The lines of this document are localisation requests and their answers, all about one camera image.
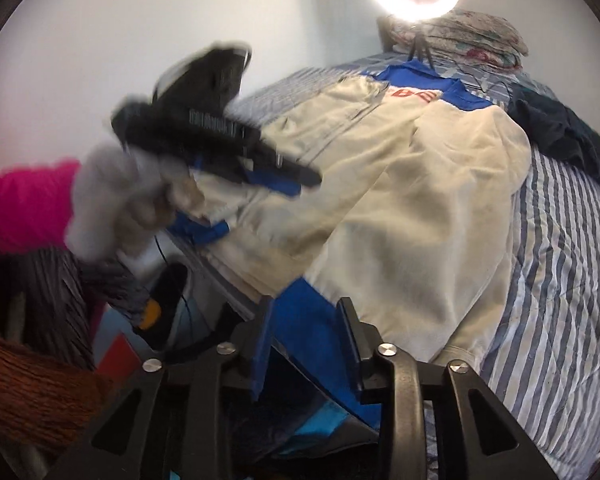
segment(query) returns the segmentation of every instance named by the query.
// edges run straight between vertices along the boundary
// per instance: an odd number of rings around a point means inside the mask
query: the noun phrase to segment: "striped fabric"
[[[405,60],[379,54],[336,69],[305,69],[233,102],[230,112],[264,124],[343,76]],[[460,72],[448,63],[436,60],[436,69],[475,79],[477,93],[502,107],[514,81],[555,97],[523,72]],[[600,186],[534,149],[514,222],[511,288],[481,375],[559,477],[584,479],[600,450]],[[435,468],[435,446],[428,449]]]

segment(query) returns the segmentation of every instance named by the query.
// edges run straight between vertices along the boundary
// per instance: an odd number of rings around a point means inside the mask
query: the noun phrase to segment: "white glove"
[[[184,162],[101,146],[75,176],[74,217],[64,242],[87,262],[113,256],[116,250],[138,256],[173,222],[176,209],[189,210],[203,200]]]

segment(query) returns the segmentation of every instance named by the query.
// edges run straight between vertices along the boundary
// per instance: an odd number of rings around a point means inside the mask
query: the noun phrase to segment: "jacket sleeve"
[[[0,254],[64,247],[64,231],[73,215],[71,190],[78,168],[78,161],[69,160],[54,168],[28,168],[0,175]]]

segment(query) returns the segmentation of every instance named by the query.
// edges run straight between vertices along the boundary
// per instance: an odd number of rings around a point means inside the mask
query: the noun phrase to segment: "orange knitted fabric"
[[[0,434],[59,454],[106,402],[112,383],[0,338]]]

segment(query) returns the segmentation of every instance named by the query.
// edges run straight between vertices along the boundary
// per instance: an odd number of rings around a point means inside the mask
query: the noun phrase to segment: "silver bolt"
[[[378,351],[386,357],[392,357],[398,353],[398,349],[391,343],[382,343],[378,347]]]
[[[449,368],[451,368],[451,371],[455,372],[456,374],[465,374],[469,371],[469,365],[460,359],[451,361],[449,363]]]
[[[234,353],[236,351],[236,347],[233,343],[220,343],[217,347],[216,347],[216,351],[220,354],[220,355],[231,355],[232,353]]]
[[[149,372],[150,374],[157,372],[161,368],[162,362],[160,362],[160,359],[147,359],[144,363],[142,363],[142,370]]]

